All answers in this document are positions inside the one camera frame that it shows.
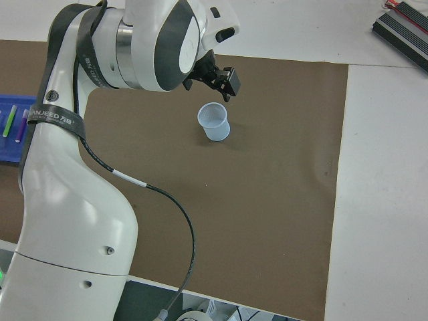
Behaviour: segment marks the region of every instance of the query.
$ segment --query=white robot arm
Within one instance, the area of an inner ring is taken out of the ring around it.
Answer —
[[[24,222],[0,320],[113,319],[138,227],[126,198],[80,157],[88,96],[98,87],[189,90],[198,80],[228,101],[239,80],[215,65],[212,49],[238,31],[226,0],[127,0],[125,10],[102,1],[58,14],[29,117],[19,178]]]

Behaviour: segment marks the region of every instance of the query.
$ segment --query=plastic cup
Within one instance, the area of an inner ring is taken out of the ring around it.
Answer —
[[[198,112],[198,122],[207,137],[215,142],[225,139],[230,133],[226,108],[218,102],[209,102]]]

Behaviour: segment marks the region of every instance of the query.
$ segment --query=green marker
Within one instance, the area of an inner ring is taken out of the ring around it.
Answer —
[[[3,131],[3,137],[7,137],[7,135],[9,135],[9,131],[11,130],[13,119],[15,118],[16,110],[17,110],[16,105],[13,105],[11,109],[11,113],[9,114],[9,117],[6,122],[5,130]]]

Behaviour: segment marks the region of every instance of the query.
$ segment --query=pen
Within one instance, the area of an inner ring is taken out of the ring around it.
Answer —
[[[19,125],[18,133],[16,135],[15,142],[21,142],[22,135],[25,130],[25,126],[27,126],[27,117],[28,117],[28,109],[24,110],[24,113],[22,114],[21,124]]]
[[[7,137],[7,135],[9,135],[9,131],[11,129],[13,118],[15,117],[15,114],[16,114],[16,110],[17,110],[16,105],[13,105],[11,109],[11,113],[9,114],[9,117],[6,122],[5,130],[3,131],[3,137]]]

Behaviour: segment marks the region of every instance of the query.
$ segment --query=brown paper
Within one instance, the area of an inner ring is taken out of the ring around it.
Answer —
[[[36,95],[45,43],[0,41],[0,92]],[[172,193],[197,233],[189,290],[303,320],[323,320],[347,66],[217,57],[241,79],[224,103],[231,133],[211,142],[196,116],[221,95],[96,90],[88,143],[110,166]],[[130,273],[179,286],[191,254],[188,227],[165,197],[91,168],[116,185],[139,224]],[[0,166],[0,239],[22,220],[17,171]]]

